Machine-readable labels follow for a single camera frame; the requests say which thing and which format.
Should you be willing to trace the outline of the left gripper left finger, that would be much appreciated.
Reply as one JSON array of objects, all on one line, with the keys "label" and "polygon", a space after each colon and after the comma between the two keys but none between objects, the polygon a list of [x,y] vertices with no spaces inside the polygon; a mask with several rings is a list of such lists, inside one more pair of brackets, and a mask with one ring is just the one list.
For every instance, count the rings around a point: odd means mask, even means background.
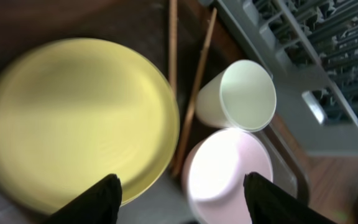
[{"label": "left gripper left finger", "polygon": [[121,181],[109,174],[50,215],[45,224],[116,223],[122,202]]}]

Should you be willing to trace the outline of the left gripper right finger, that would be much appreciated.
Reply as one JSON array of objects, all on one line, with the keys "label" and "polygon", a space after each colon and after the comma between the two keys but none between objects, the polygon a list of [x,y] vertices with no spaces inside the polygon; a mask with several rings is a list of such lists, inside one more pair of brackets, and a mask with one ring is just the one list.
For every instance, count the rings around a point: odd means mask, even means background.
[{"label": "left gripper right finger", "polygon": [[257,172],[244,176],[244,197],[253,223],[334,224]]}]

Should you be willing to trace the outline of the pink bowl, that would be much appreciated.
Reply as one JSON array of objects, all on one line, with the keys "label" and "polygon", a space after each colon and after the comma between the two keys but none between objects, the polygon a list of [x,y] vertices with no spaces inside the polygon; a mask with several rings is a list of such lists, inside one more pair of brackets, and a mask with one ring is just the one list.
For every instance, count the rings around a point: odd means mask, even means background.
[{"label": "pink bowl", "polygon": [[186,158],[182,187],[200,223],[251,223],[244,195],[246,174],[273,180],[272,162],[253,134],[232,128],[216,131]]}]

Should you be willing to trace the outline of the yellow plate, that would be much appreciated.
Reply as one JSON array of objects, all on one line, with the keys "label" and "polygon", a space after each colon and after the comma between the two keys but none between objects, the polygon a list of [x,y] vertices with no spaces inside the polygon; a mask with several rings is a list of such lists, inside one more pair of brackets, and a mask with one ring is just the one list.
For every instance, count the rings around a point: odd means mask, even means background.
[{"label": "yellow plate", "polygon": [[163,174],[180,130],[166,78],[101,39],[63,39],[0,74],[0,189],[51,214],[116,174],[127,204]]}]

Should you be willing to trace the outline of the white plastic cup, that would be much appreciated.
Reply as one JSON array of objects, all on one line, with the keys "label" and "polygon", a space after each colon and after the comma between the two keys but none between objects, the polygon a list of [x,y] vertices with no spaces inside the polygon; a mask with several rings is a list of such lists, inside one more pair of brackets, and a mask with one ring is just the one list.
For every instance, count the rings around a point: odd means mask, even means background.
[{"label": "white plastic cup", "polygon": [[264,129],[277,106],[273,80],[263,66],[238,60],[216,75],[199,91],[195,114],[215,128]]}]

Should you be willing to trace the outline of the wooden chopstick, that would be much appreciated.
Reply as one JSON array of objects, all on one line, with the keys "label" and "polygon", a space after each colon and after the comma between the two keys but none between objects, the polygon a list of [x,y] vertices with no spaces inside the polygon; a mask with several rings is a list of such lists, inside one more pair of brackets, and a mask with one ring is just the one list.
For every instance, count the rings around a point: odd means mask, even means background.
[{"label": "wooden chopstick", "polygon": [[185,120],[184,120],[183,127],[181,130],[180,140],[178,142],[177,156],[176,156],[175,162],[173,163],[173,168],[172,168],[172,177],[173,178],[176,178],[180,174],[182,166],[183,166],[183,161],[185,159],[186,146],[188,144],[188,139],[190,136],[191,126],[192,126],[193,117],[194,117],[194,113],[195,113],[196,98],[197,98],[198,92],[200,90],[201,81],[203,79],[206,60],[208,58],[209,46],[211,44],[211,39],[212,39],[212,35],[213,35],[213,30],[214,30],[214,25],[216,22],[217,14],[218,14],[218,10],[214,7],[212,14],[211,14],[208,30],[207,30],[207,33],[206,33],[206,36],[204,39],[203,48],[200,53],[200,59],[199,59],[196,74],[195,74],[195,80],[194,80],[193,88],[191,91]]},{"label": "wooden chopstick", "polygon": [[177,0],[169,0],[168,77],[174,96],[177,95]]}]

